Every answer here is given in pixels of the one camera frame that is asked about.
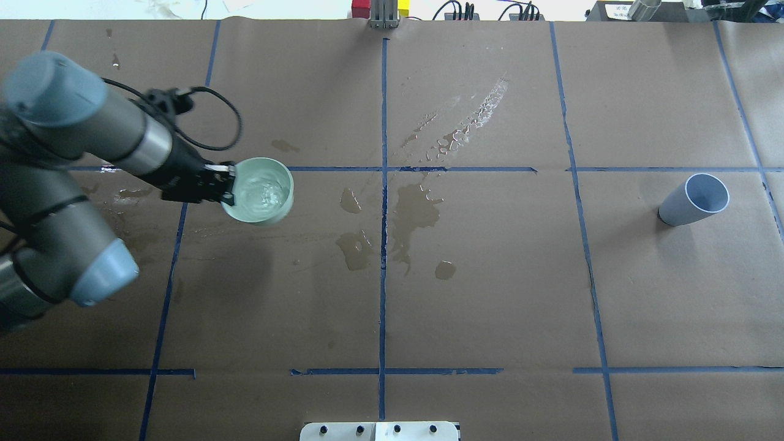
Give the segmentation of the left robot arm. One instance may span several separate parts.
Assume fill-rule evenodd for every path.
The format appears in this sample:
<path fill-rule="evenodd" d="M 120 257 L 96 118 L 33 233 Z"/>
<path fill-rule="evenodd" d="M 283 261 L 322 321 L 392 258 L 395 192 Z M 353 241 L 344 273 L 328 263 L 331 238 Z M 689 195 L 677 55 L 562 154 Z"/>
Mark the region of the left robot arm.
<path fill-rule="evenodd" d="M 84 154 L 176 203 L 235 204 L 235 162 L 215 163 L 177 126 L 204 86 L 119 92 L 125 85 L 64 54 L 33 53 L 2 83 L 2 213 L 23 242 L 2 252 L 2 334 L 64 301 L 92 307 L 139 276 L 139 266 L 71 175 Z"/>

